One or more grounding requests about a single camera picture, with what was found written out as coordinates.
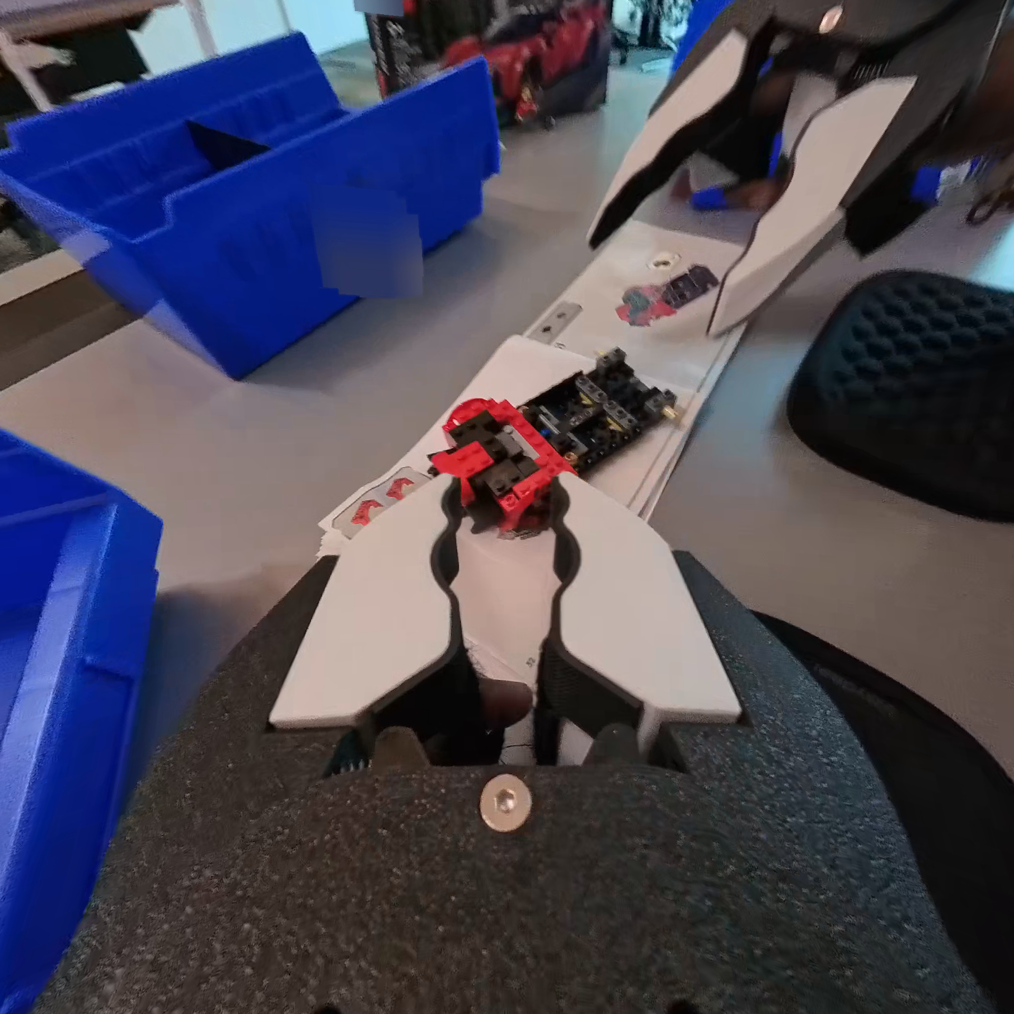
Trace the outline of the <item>lego instruction booklet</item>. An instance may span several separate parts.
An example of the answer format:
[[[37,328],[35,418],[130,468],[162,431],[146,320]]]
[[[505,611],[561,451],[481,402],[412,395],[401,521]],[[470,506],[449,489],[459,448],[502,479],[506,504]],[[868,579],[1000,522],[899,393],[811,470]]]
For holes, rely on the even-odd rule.
[[[678,421],[660,423],[593,470],[589,480],[649,520],[743,325],[706,335],[713,291],[653,323],[627,323],[619,311],[629,289],[663,284],[694,265],[722,278],[746,243],[745,231],[736,234],[732,226],[730,214],[712,225],[703,219],[668,228],[627,223],[536,324],[502,343],[451,407],[468,399],[505,399],[520,407],[571,374],[590,369],[596,353],[621,348],[649,387],[675,393]],[[465,645],[481,675],[534,685],[558,585],[551,571],[552,550],[551,532],[514,538],[487,531],[476,536],[470,523],[463,523],[454,589],[462,603]]]

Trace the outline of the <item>person's right hand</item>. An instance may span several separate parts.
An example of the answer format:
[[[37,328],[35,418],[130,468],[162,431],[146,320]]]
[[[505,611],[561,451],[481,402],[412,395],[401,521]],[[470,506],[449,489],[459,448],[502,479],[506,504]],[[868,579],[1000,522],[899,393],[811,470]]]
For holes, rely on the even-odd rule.
[[[711,153],[732,172],[721,210],[764,212],[782,195],[786,171],[771,168],[772,152],[780,135],[794,87],[791,72],[769,72],[757,83],[745,115],[723,132]]]

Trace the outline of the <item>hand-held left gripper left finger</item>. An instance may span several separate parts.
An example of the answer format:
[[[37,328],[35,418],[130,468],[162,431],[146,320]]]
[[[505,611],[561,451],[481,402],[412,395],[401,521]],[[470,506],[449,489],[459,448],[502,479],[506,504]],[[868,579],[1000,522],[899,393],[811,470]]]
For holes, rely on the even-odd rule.
[[[452,656],[461,519],[458,480],[433,477],[347,544],[270,711],[273,729],[357,725]]]

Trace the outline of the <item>black dimpled cushion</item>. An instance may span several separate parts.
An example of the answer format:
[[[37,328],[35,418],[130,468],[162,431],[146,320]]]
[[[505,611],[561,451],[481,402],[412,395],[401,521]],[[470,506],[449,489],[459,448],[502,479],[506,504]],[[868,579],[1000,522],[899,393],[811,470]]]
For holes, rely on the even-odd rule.
[[[865,279],[810,346],[786,411],[842,470],[1012,523],[1012,292],[921,271]]]

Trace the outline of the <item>red and black lego car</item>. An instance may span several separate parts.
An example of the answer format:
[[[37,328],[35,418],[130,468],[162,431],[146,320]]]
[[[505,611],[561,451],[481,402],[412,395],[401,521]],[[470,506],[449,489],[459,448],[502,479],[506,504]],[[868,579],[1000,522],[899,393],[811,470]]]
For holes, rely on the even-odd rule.
[[[589,478],[682,415],[674,391],[650,386],[612,348],[519,406],[461,402],[442,427],[447,449],[429,456],[428,472],[459,482],[473,534],[527,538],[549,525],[554,478]]]

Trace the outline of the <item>blue divided plastic bin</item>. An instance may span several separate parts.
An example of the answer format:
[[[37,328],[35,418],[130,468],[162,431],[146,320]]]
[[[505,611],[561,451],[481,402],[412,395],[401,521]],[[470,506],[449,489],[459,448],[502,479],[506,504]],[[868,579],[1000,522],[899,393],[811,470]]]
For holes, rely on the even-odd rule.
[[[2,195],[108,296],[233,379],[422,259],[500,171],[486,62],[346,108],[301,33],[7,129]]]

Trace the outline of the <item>person's left hand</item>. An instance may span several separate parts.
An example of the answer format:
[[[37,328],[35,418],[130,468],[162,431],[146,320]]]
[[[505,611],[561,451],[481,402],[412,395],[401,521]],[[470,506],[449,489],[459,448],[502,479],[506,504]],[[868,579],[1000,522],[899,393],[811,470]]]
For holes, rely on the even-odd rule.
[[[487,730],[505,730],[524,719],[533,706],[532,691],[523,682],[480,678],[477,685]]]

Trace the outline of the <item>black lego set box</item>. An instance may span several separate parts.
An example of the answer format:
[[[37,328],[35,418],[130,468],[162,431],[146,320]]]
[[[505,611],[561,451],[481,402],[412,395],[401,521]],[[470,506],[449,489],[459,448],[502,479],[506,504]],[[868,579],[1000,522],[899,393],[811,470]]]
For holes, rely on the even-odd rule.
[[[366,13],[379,93],[386,98],[472,59],[487,66],[502,127],[601,107],[613,44],[603,1],[405,1]]]

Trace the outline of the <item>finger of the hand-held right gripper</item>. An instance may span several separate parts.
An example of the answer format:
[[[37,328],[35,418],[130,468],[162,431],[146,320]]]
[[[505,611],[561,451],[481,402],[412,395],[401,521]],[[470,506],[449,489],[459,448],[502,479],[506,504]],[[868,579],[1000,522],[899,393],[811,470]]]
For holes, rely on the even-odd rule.
[[[843,221],[843,202],[915,87],[915,76],[872,81],[816,110],[792,150],[788,182],[757,220],[726,274],[708,327],[744,322],[801,268]]]
[[[590,247],[603,245],[742,114],[772,44],[772,31],[706,31],[698,40],[627,148],[589,225]]]

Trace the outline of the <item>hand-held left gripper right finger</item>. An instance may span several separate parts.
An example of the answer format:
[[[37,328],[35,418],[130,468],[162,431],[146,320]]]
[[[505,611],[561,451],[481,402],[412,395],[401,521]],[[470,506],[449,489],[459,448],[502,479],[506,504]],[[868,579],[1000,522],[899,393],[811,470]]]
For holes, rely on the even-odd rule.
[[[564,727],[610,729],[657,762],[670,725],[736,725],[742,702],[674,552],[636,513],[579,478],[551,483],[551,600],[542,643],[542,759]]]

